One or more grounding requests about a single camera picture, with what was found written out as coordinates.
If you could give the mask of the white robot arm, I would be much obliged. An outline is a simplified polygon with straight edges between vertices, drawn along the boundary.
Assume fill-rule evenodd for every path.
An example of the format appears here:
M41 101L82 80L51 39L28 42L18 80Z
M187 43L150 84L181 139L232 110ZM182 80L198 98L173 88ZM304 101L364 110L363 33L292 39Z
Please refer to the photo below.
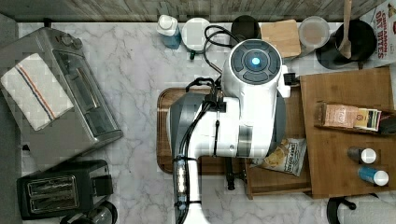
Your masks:
M280 144L286 126L284 100L290 86L279 51L262 39L239 40L231 47L220 77L198 77L166 117L172 152L176 224L206 224L198 161L203 156L264 158Z

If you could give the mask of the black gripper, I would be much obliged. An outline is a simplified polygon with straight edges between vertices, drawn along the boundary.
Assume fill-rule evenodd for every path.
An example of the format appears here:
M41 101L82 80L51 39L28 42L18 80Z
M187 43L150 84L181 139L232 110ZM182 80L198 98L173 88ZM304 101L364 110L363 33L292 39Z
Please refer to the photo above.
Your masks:
M235 179L241 179L242 181L246 181L247 174L246 170L243 169L239 173L235 173L233 171L233 159L232 158L225 158L225 176L227 180L227 189L228 190L235 190Z

